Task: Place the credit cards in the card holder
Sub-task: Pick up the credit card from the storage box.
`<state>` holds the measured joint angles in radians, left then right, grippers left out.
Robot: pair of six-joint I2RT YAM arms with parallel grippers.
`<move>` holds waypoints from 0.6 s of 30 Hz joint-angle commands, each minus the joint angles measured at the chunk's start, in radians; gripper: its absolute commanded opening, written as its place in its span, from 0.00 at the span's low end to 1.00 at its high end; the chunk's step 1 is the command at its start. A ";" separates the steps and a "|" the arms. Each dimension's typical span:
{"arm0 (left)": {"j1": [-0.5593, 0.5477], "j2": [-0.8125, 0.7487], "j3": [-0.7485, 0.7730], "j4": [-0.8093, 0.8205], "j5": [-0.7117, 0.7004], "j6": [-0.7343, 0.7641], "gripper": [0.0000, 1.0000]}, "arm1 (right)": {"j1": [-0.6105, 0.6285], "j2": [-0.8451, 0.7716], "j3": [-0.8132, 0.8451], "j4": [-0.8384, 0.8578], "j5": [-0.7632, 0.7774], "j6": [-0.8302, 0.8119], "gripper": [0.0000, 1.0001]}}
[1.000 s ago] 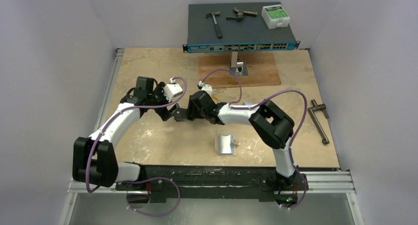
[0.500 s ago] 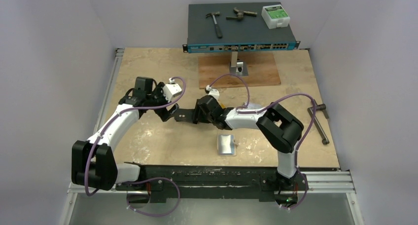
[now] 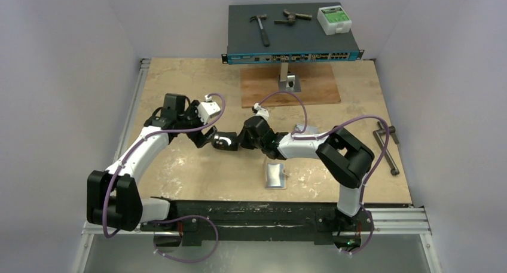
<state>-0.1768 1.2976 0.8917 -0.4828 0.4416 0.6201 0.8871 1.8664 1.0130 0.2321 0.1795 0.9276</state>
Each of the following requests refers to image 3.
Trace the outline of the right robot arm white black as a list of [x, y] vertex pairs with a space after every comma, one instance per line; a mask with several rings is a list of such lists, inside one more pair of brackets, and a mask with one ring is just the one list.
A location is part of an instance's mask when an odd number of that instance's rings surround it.
[[245, 149], [259, 149], [269, 159], [318, 159], [340, 184], [335, 220], [343, 229], [359, 222], [364, 184], [373, 171], [374, 153], [344, 127], [323, 134], [274, 132], [265, 118], [247, 119], [238, 136]]

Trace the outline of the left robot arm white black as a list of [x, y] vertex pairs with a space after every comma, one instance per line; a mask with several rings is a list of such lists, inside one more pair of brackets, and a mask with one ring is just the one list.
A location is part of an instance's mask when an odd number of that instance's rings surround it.
[[203, 101], [167, 93], [125, 153], [106, 169], [89, 174], [87, 221], [102, 226], [106, 238], [146, 222], [155, 222], [165, 231], [175, 228], [178, 214], [170, 209], [170, 200], [141, 198], [138, 185], [155, 158], [178, 135], [186, 134], [197, 148], [209, 143], [225, 107], [225, 98], [219, 93], [210, 93]]

